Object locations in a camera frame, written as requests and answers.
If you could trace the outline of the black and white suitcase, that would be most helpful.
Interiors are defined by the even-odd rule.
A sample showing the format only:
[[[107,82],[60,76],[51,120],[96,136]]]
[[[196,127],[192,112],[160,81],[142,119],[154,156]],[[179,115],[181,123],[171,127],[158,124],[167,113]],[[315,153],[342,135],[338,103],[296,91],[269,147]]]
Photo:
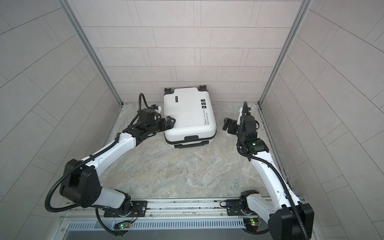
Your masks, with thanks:
[[[217,124],[207,86],[165,88],[164,115],[175,119],[164,132],[166,142],[176,149],[207,145],[213,141]]]

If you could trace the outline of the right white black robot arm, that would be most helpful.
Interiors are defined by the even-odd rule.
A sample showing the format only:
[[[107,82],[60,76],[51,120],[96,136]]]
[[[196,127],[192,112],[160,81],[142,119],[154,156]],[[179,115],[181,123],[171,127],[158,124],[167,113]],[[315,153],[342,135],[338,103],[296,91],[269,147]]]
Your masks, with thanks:
[[[266,230],[274,240],[309,240],[312,237],[315,213],[310,204],[302,203],[276,167],[266,143],[258,137],[260,124],[244,102],[237,120],[226,118],[223,130],[237,136],[237,151],[258,171],[270,194],[271,201],[257,191],[241,193],[240,205],[245,215],[256,213],[267,222]]]

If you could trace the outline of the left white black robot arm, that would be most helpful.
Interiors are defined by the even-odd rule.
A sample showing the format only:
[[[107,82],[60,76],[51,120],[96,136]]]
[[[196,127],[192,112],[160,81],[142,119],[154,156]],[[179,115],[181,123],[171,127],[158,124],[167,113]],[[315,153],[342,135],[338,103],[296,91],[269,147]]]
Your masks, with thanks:
[[[104,209],[116,216],[127,216],[132,211],[131,196],[101,186],[100,175],[126,152],[149,137],[170,130],[176,120],[162,118],[158,105],[139,108],[137,115],[113,142],[78,161],[67,162],[64,174],[51,187],[45,199],[45,209],[51,213],[76,207]]]

